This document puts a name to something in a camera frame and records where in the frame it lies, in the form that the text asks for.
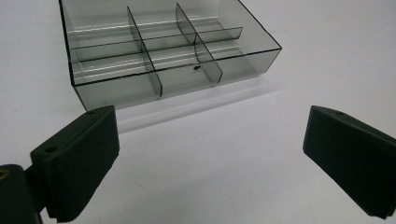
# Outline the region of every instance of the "transparent acrylic container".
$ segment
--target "transparent acrylic container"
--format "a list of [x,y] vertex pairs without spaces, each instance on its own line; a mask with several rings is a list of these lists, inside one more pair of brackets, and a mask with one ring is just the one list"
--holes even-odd
[[85,109],[123,108],[255,77],[281,47],[239,0],[60,0]]

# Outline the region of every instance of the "small black object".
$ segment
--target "small black object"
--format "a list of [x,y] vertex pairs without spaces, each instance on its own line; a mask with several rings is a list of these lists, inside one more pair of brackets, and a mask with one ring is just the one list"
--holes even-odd
[[312,106],[304,153],[369,216],[396,208],[396,140],[343,112]]
[[58,222],[84,210],[120,151],[114,106],[85,113],[31,152],[33,165],[0,166],[0,223]]

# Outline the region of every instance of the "white surface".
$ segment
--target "white surface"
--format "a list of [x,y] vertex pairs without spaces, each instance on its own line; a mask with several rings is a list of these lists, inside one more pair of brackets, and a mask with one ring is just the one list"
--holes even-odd
[[[384,223],[302,145],[311,105],[396,136],[396,1],[243,2],[284,48],[270,70],[119,111],[120,156],[74,223]],[[0,164],[84,112],[66,62],[56,0],[0,1]]]

